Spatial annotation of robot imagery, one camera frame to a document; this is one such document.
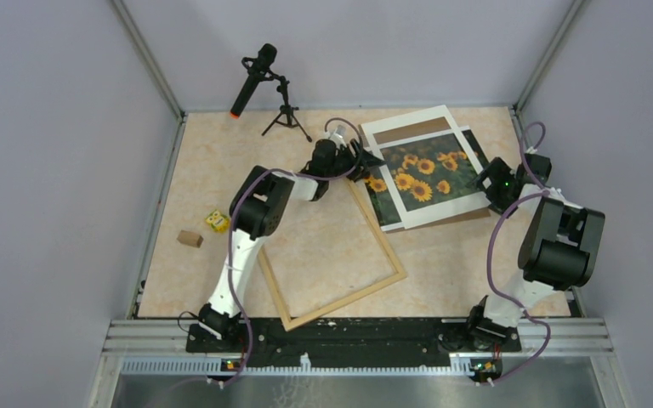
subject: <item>black microphone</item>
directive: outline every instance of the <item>black microphone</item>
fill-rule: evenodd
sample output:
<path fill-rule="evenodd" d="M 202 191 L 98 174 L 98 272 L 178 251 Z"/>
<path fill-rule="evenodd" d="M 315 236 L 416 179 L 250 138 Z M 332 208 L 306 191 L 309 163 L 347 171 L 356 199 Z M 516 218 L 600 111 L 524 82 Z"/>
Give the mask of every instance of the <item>black microphone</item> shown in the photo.
<path fill-rule="evenodd" d="M 266 43 L 259 50 L 257 58 L 244 58 L 241 60 L 241 63 L 246 66 L 249 76 L 247 77 L 247 81 L 244 82 L 244 86 L 241 87 L 241 91 L 239 96 L 236 97 L 234 105 L 231 106 L 231 117 L 234 119 L 239 118 L 250 98 L 252 98 L 258 83 L 266 79 L 266 74 L 270 72 L 269 68 L 274 63 L 275 58 L 276 47 Z M 246 63 L 248 61 L 252 61 L 252 64 L 247 65 Z"/>

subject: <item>yellow toy block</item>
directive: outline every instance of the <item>yellow toy block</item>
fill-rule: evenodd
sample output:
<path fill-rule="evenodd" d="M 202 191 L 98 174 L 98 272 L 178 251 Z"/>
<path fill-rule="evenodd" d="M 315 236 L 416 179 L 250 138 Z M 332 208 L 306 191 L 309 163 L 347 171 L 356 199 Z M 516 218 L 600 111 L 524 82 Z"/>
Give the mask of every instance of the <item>yellow toy block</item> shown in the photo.
<path fill-rule="evenodd" d="M 226 232 L 229 230 L 229 216 L 222 214 L 219 210 L 212 211 L 204 218 L 204 221 L 216 232 Z"/>

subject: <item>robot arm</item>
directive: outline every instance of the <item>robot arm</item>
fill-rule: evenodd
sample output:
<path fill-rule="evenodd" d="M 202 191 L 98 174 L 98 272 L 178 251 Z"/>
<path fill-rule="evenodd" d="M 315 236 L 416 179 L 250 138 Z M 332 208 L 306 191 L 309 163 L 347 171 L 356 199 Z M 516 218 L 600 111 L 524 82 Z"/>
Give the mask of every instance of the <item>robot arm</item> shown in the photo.
<path fill-rule="evenodd" d="M 532 157 L 533 162 L 542 159 L 546 158 Z M 543 181 L 546 181 L 548 171 L 551 170 L 548 159 L 546 163 L 544 168 L 548 170 L 546 175 L 542 174 Z M 507 186 L 516 184 L 521 188 L 520 197 L 539 191 L 534 184 L 524 182 L 519 170 L 516 174 L 518 177 L 510 173 L 511 178 L 507 177 L 507 181 L 499 176 L 491 179 L 490 188 L 494 191 L 505 183 Z M 480 176 L 480 181 L 483 181 L 485 177 Z M 494 194 L 496 199 L 491 201 L 496 203 L 494 207 L 501 209 L 501 212 L 516 200 L 513 196 L 506 197 L 505 200 L 504 194 Z M 502 292 L 519 300 L 529 309 L 557 291 L 586 284 L 594 270 L 605 215 L 567 201 L 560 191 L 554 188 L 549 189 L 548 196 L 539 201 L 527 202 L 518 211 L 529 211 L 534 217 L 517 260 L 521 270 L 501 288 Z M 496 294 L 482 298 L 481 302 L 472 308 L 467 321 L 467 331 L 474 339 L 475 347 L 488 349 L 494 344 L 504 345 L 514 332 L 523 312 L 524 310 L 511 300 Z"/>
<path fill-rule="evenodd" d="M 317 201 L 329 188 L 329 182 L 325 179 L 345 174 L 353 168 L 347 177 L 356 181 L 363 179 L 369 168 L 383 164 L 383 161 L 368 152 L 362 151 L 360 155 L 358 152 L 361 146 L 358 142 L 352 141 L 350 145 L 354 152 L 350 150 L 342 136 L 344 131 L 344 127 L 338 126 L 325 139 L 318 140 L 311 160 L 300 172 L 315 176 L 319 180 L 293 174 L 270 173 L 241 204 L 236 223 L 232 225 L 234 231 L 231 242 L 231 278 L 239 299 L 244 298 L 259 250 L 267 237 L 279 226 L 289 201 Z M 266 172 L 266 168 L 256 166 L 249 173 L 231 202 L 232 218 L 236 203 L 254 181 Z M 229 289 L 229 265 L 224 261 L 219 283 L 208 302 L 199 311 L 199 325 L 219 340 L 233 341 L 238 326 L 238 314 L 239 309 Z"/>
<path fill-rule="evenodd" d="M 266 169 L 261 166 L 252 169 L 232 202 L 230 212 L 233 212 L 236 201 L 248 186 L 264 172 Z M 318 182 L 309 178 L 270 174 L 244 201 L 231 239 L 231 279 L 238 298 L 244 298 L 258 252 L 267 237 L 279 226 L 287 203 L 291 200 L 314 200 L 318 187 Z M 219 283 L 199 313 L 199 324 L 221 340 L 238 314 L 239 309 L 229 290 L 229 265 L 225 260 Z"/>

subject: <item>wooden picture frame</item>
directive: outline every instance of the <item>wooden picture frame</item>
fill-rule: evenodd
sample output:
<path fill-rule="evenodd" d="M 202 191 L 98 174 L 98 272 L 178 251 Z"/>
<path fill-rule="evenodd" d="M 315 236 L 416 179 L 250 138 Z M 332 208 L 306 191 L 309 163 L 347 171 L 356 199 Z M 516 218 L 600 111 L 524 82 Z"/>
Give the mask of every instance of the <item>wooden picture frame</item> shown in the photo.
<path fill-rule="evenodd" d="M 374 234 L 374 238 L 377 240 L 377 243 L 382 248 L 382 251 L 384 252 L 384 256 L 386 256 L 387 259 L 389 260 L 389 264 L 391 264 L 394 274 L 384 279 L 378 280 L 373 284 L 371 284 L 370 286 L 364 287 L 356 292 L 350 293 L 345 297 L 337 299 L 334 302 L 322 306 L 317 310 L 313 310 L 307 314 L 303 314 L 299 317 L 292 318 L 292 316 L 289 313 L 287 302 L 284 300 L 284 297 L 282 296 L 281 291 L 279 289 L 279 284 L 277 283 L 276 278 L 274 276 L 274 270 L 271 268 L 269 257 L 267 256 L 265 249 L 262 247 L 261 251 L 259 251 L 258 254 L 259 266 L 261 267 L 261 270 L 264 273 L 264 278 L 266 279 L 266 285 L 269 288 L 271 297 L 274 299 L 276 310 L 278 311 L 279 317 L 281 318 L 281 323 L 284 325 L 284 330 L 287 332 L 299 326 L 303 326 L 312 320 L 316 320 L 322 317 L 323 315 L 329 314 L 334 310 L 341 309 L 350 303 L 353 303 L 363 297 L 366 297 L 376 291 L 384 289 L 385 287 L 406 278 L 406 271 L 404 270 L 404 266 L 401 264 L 399 258 L 397 258 L 394 249 L 389 244 L 389 241 L 387 241 L 387 238 L 382 232 L 382 230 L 379 228 L 377 219 L 372 213 L 372 205 L 369 202 L 367 202 L 365 198 L 361 195 L 361 193 L 357 190 L 357 186 L 355 183 L 348 180 L 344 180 L 344 182 L 347 183 L 347 185 L 349 186 L 349 192 L 351 193 L 352 197 L 354 197 L 354 200 L 356 201 L 356 204 L 359 207 L 361 214 L 366 219 L 366 223 L 369 225 L 369 229 L 372 230 L 372 233 Z"/>

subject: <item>tripod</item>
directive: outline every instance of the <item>tripod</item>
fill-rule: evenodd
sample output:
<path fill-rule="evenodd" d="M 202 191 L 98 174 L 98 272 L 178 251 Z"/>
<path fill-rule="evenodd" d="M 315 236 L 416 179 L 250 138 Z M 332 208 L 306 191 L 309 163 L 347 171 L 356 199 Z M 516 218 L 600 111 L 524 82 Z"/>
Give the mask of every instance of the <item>tripod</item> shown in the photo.
<path fill-rule="evenodd" d="M 289 90 L 288 90 L 289 81 L 287 81 L 287 78 L 283 75 L 275 75 L 274 79 L 279 80 L 279 85 L 276 87 L 276 91 L 279 92 L 279 94 L 281 94 L 281 97 L 284 99 L 284 105 L 279 107 L 279 115 L 277 115 L 274 118 L 274 120 L 271 121 L 269 126 L 266 127 L 266 129 L 261 133 L 261 135 L 264 136 L 267 132 L 269 132 L 269 129 L 271 129 L 271 127 L 274 126 L 275 123 L 279 123 L 280 125 L 290 129 L 294 129 L 295 127 L 299 126 L 299 128 L 302 129 L 302 133 L 304 133 L 304 136 L 306 136 L 306 140 L 308 142 L 311 142 L 311 137 L 306 133 L 306 131 L 302 127 L 302 124 L 299 123 L 297 117 L 294 115 L 294 111 L 298 111 L 299 108 L 297 106 L 289 105 Z M 287 116 L 286 123 L 279 121 L 282 115 Z"/>

